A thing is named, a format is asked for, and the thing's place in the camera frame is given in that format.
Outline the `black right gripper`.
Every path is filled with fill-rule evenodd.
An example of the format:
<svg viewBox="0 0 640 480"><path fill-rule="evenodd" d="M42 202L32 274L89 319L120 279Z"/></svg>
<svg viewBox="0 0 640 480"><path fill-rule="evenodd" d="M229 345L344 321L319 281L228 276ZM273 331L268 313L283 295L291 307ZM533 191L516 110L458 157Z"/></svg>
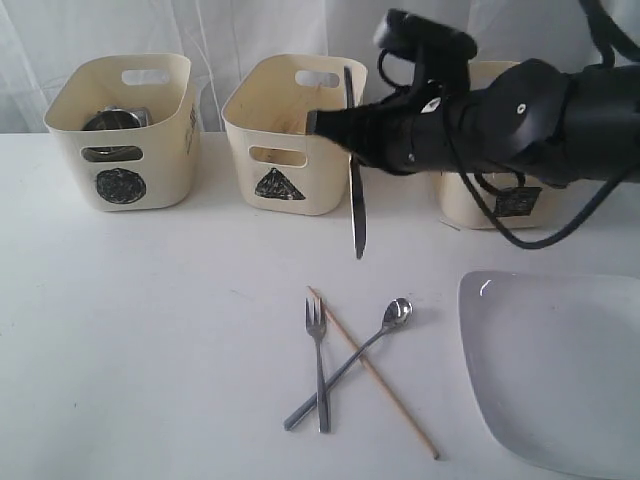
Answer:
<svg viewBox="0 0 640 480"><path fill-rule="evenodd" d="M575 173L562 159L559 137L574 91L570 74L526 60L486 88L451 95L436 112L414 117L407 159L403 119L375 106L311 110L305 134L330 140L360 165L386 173L514 172L565 186Z"/></svg>

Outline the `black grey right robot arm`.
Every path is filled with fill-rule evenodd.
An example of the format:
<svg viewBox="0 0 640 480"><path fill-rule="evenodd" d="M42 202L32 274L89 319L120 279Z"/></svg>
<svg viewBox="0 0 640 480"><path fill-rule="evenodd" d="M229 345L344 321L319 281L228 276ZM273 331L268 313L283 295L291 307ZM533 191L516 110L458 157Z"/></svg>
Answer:
<svg viewBox="0 0 640 480"><path fill-rule="evenodd" d="M513 173L553 187L639 180L639 68L573 74L530 59L482 89L434 81L367 105L308 113L306 132L392 175Z"/></svg>

